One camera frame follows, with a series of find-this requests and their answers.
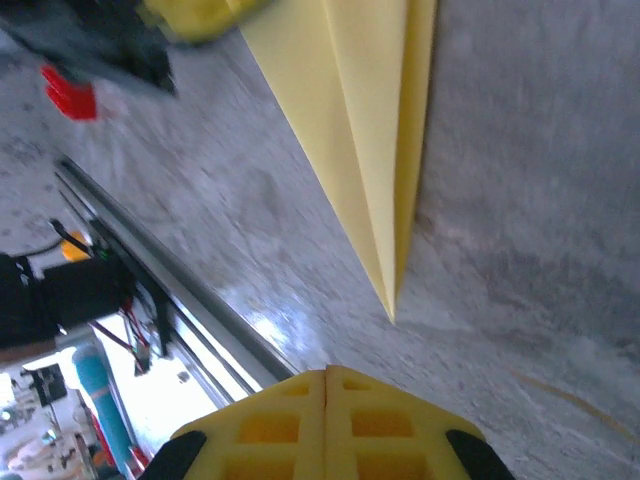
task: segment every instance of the blurry black object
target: blurry black object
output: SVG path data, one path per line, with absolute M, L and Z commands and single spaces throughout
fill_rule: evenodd
M 0 29 L 67 80 L 102 77 L 128 90 L 175 94 L 168 41 L 138 0 L 0 0 Z
M 35 389 L 40 405 L 43 407 L 67 396 L 64 377 L 57 363 L 38 370 L 30 370 L 27 373 L 33 378 L 31 388 Z
M 43 271 L 27 257 L 0 253 L 0 350 L 54 339 L 117 313 L 135 281 L 116 256 L 92 257 Z

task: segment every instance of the black motor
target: black motor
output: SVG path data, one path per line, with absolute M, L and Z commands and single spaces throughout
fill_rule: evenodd
M 61 329 L 117 313 L 132 290 L 115 256 L 43 273 L 37 278 L 27 257 L 0 254 L 0 350 L 51 340 Z

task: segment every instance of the orange object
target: orange object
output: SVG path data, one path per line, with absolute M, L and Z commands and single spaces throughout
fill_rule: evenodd
M 84 238 L 82 232 L 71 232 L 71 236 L 76 240 L 82 242 L 84 245 L 87 244 L 87 240 Z M 62 250 L 62 256 L 64 256 L 64 258 L 66 258 L 69 262 L 80 262 L 89 258 L 89 255 L 66 240 L 62 242 L 60 249 Z

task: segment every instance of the black cable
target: black cable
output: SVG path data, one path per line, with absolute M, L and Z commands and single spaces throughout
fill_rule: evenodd
M 45 253 L 53 252 L 56 248 L 62 245 L 62 238 L 58 238 L 51 245 L 47 245 L 46 247 L 39 248 L 37 250 L 31 250 L 29 252 L 20 253 L 18 255 L 12 255 L 12 257 L 36 257 L 38 255 L 44 255 Z
M 53 229 L 56 231 L 56 233 L 60 235 L 63 239 L 65 239 L 71 245 L 81 250 L 82 252 L 86 253 L 90 257 L 93 256 L 93 252 L 91 251 L 91 249 L 87 247 L 84 243 L 82 243 L 80 240 L 78 240 L 77 238 L 71 236 L 69 232 L 67 232 L 67 230 L 64 228 L 62 223 L 60 223 L 59 220 L 52 218 L 51 220 L 49 220 L 49 223 L 51 224 Z

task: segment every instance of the yellow object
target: yellow object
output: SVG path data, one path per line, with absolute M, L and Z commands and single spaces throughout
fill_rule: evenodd
M 390 318 L 409 253 L 435 0 L 279 0 L 242 27 Z
M 344 367 L 303 373 L 186 425 L 185 480 L 468 480 L 445 433 L 468 421 Z
M 323 479 L 324 391 L 307 372 L 184 426 L 208 438 L 185 480 Z
M 235 25 L 268 0 L 144 0 L 147 12 L 162 18 L 169 29 L 192 42 L 210 40 Z M 140 12 L 147 22 L 150 16 Z

